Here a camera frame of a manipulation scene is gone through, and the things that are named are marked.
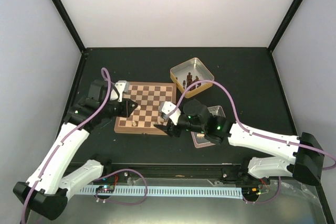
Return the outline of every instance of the wooden chessboard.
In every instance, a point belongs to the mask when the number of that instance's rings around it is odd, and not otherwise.
[[[117,133],[165,135],[154,124],[162,122],[159,106],[163,101],[176,102],[176,84],[159,82],[130,82],[130,88],[123,98],[138,104],[130,117],[117,117],[114,131]]]

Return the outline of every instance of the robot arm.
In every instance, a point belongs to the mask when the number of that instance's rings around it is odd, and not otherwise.
[[[103,119],[111,119],[114,116],[129,117],[138,106],[132,100],[122,98],[121,94],[127,92],[128,88],[128,82],[118,81],[111,91],[110,101],[106,103],[97,116],[85,124],[83,128],[74,131],[62,143],[62,139],[70,131],[97,110],[107,95],[106,82],[96,80],[91,84],[88,96],[82,98],[69,109],[56,141],[40,166],[28,178],[27,182],[18,182],[15,185],[13,192],[22,203],[33,184],[39,181],[28,206],[31,210],[54,220],[63,212],[67,202],[77,191],[94,179],[110,173],[111,161],[96,156],[76,171],[63,177],[80,145]],[[49,164],[39,178],[41,169],[47,162]]]
[[[253,178],[290,176],[308,185],[316,186],[321,183],[324,155],[295,145],[270,141],[252,133],[321,149],[313,135],[309,133],[303,133],[301,137],[280,135],[244,125],[249,130],[246,132],[238,123],[229,122],[222,116],[212,115],[207,107],[197,100],[187,102],[183,106],[183,112],[177,109],[170,114],[175,108],[173,103],[167,101],[161,103],[159,107],[162,117],[169,121],[166,126],[155,126],[167,135],[179,137],[182,130],[188,130],[203,133],[207,140],[215,144],[246,147],[271,155],[272,157],[266,158],[253,157],[249,161],[245,168]]]

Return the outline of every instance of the black table surface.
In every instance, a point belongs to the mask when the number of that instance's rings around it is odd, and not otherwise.
[[[294,134],[266,48],[92,48],[87,56],[75,101],[88,93],[93,80],[102,78],[102,67],[109,70],[112,81],[172,82],[172,67],[198,57],[228,89],[244,124]],[[220,88],[212,86],[193,98],[207,106],[221,105],[226,117],[234,121],[229,100]],[[114,124],[115,119],[105,121],[92,131],[72,163],[85,163],[95,153],[119,164],[240,164],[243,158],[267,156],[243,147],[195,148],[190,132],[179,138],[118,134]]]

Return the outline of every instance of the white cable tray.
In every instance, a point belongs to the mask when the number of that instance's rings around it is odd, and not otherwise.
[[[80,189],[77,195],[95,195],[98,185],[87,185]],[[149,186],[147,196],[160,197],[206,197],[242,199],[242,189],[233,187],[175,187]],[[143,196],[144,186],[116,186],[113,193],[98,193],[98,195]]]

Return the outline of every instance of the white wall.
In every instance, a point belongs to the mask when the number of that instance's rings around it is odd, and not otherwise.
[[[312,133],[335,155],[336,0],[304,0],[274,56],[297,129]],[[335,178],[335,169],[322,173],[334,219]]]
[[[62,0],[87,47],[267,47],[293,0]]]
[[[0,0],[1,223],[19,223],[12,189],[55,140],[79,57],[51,0]]]

